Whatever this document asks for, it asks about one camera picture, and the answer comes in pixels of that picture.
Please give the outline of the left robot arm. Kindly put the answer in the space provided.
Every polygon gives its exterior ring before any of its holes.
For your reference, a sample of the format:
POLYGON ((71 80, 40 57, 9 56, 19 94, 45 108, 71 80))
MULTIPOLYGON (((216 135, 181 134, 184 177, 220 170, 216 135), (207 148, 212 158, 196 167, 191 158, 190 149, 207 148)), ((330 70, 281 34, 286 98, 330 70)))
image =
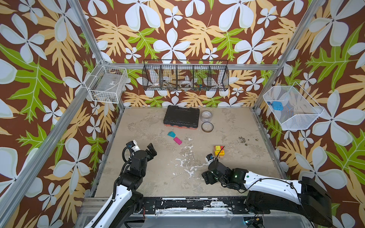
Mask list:
POLYGON ((136 141, 130 141, 122 150, 124 164, 113 184, 113 192, 87 228, 129 227, 127 219, 143 210, 143 194, 137 192, 146 175, 147 163, 157 156, 152 143, 141 150, 136 141))

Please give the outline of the yellow striped block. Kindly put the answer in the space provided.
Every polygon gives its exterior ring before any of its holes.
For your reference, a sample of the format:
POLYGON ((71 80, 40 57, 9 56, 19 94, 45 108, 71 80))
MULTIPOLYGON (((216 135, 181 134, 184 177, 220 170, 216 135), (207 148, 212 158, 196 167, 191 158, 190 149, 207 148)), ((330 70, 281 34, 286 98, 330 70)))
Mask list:
POLYGON ((224 151, 215 154, 216 157, 223 157, 224 155, 225 155, 224 151))

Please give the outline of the teal block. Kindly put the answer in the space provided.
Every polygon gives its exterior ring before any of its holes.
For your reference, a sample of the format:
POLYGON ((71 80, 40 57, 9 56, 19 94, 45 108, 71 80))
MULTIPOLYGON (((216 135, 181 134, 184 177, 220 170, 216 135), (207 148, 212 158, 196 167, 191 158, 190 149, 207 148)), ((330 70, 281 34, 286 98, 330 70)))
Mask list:
POLYGON ((167 135, 172 137, 172 138, 176 137, 176 134, 173 131, 169 132, 167 135))

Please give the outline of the magenta block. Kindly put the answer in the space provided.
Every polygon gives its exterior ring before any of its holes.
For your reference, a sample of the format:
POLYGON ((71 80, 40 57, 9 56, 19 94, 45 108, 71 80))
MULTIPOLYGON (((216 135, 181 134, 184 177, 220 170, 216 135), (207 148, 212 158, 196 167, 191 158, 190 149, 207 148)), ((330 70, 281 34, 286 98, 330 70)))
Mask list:
POLYGON ((178 137, 175 137, 174 138, 174 141, 178 144, 178 145, 181 145, 182 144, 182 140, 179 139, 178 137))

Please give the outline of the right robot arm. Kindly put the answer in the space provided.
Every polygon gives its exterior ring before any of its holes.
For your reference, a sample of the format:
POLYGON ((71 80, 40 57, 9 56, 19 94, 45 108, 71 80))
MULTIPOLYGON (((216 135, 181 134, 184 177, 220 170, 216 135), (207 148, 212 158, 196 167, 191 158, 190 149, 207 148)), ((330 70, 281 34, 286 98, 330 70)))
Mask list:
POLYGON ((320 226, 333 225, 331 196, 311 178, 277 179, 246 169, 230 169, 218 160, 209 164, 202 177, 207 185, 220 183, 223 188, 247 193, 244 207, 248 211, 286 211, 303 215, 320 226))

